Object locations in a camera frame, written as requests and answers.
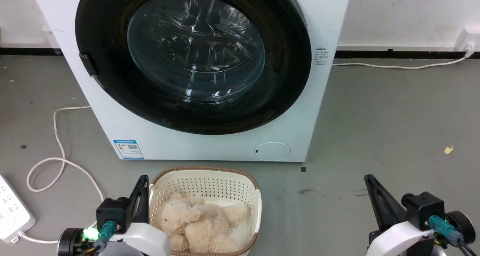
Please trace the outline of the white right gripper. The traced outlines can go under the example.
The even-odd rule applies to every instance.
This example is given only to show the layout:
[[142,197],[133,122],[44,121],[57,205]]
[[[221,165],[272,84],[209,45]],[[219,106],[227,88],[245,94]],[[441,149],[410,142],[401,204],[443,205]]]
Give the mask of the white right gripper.
[[367,256],[398,256],[434,230],[421,231],[406,221],[406,210],[374,177],[365,175],[367,194],[379,227],[384,233],[376,237],[367,249]]

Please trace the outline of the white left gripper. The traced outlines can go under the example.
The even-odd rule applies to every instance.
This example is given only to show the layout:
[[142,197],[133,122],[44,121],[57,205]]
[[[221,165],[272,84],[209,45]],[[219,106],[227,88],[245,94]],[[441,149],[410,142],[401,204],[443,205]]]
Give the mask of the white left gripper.
[[125,233],[108,241],[102,256],[171,256],[166,233],[149,225],[149,177],[141,175],[130,195]]

